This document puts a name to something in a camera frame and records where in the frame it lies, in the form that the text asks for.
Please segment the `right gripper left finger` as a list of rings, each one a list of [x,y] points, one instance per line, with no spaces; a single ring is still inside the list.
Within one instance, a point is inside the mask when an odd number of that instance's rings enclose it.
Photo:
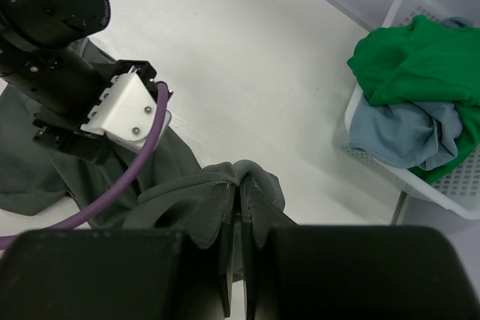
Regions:
[[[35,230],[1,258],[3,319],[226,319],[236,189],[178,228]]]

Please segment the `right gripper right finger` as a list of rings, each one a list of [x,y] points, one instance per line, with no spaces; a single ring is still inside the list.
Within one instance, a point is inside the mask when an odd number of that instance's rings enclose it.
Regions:
[[[301,226],[239,191],[247,319],[477,319],[450,242],[424,226]]]

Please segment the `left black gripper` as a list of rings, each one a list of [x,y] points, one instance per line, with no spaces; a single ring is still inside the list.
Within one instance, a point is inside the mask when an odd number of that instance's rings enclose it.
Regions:
[[[85,59],[74,44],[103,31],[109,0],[1,0],[1,77],[40,104],[34,141],[102,164],[117,144],[80,129],[114,76],[153,81],[147,61]]]

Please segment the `white laundry basket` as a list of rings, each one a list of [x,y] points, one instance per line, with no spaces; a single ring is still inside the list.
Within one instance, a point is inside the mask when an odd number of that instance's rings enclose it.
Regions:
[[[434,0],[394,0],[347,62],[345,150],[467,220],[479,218],[479,28]]]

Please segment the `grey green t shirt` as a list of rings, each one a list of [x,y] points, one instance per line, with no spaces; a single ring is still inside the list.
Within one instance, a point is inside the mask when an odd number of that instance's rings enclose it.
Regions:
[[[134,156],[120,148],[105,164],[96,166],[34,145],[28,136],[39,108],[38,102],[12,87],[1,94],[1,208],[33,214],[71,196],[85,211],[95,198],[121,182]],[[91,221],[99,229],[181,229],[195,244],[208,248],[221,230],[226,192],[234,187],[240,188],[243,203],[264,207],[253,221],[258,244],[264,244],[272,227],[291,224],[274,175],[249,160],[200,167],[189,147],[166,129],[159,148],[139,171],[139,180],[128,184]]]

